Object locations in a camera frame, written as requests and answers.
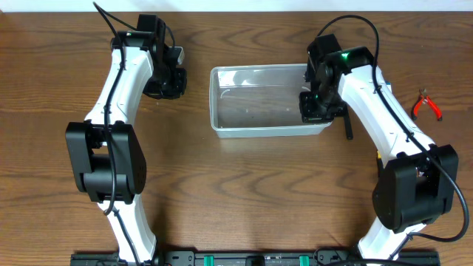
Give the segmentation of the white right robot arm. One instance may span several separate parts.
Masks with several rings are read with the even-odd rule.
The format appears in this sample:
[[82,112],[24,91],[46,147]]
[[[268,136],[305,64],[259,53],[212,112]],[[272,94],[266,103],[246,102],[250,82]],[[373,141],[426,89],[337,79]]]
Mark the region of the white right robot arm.
[[333,34],[307,48],[299,96],[303,123],[328,124],[352,109],[379,153],[378,182],[372,193],[376,218],[357,244],[363,259],[394,260],[410,236],[452,208],[458,156],[437,146],[395,99],[366,47],[343,50]]

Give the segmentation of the clear plastic container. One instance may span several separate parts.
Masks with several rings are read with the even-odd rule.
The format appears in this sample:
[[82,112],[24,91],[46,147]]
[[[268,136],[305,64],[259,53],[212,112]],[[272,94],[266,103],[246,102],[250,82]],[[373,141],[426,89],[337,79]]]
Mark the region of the clear plastic container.
[[302,122],[299,94],[308,92],[306,64],[217,66],[211,70],[209,112],[220,138],[320,134],[331,125]]

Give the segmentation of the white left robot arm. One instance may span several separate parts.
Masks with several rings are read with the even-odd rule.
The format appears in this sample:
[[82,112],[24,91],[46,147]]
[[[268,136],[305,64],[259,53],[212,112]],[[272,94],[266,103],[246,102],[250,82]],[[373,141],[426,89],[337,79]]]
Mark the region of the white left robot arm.
[[114,253],[77,253],[71,265],[161,265],[157,238],[146,220],[142,192],[147,166],[134,130],[140,99],[184,95],[184,50],[165,43],[169,27],[141,14],[136,26],[113,32],[112,65],[102,92],[65,138],[78,190],[98,204],[118,242]]

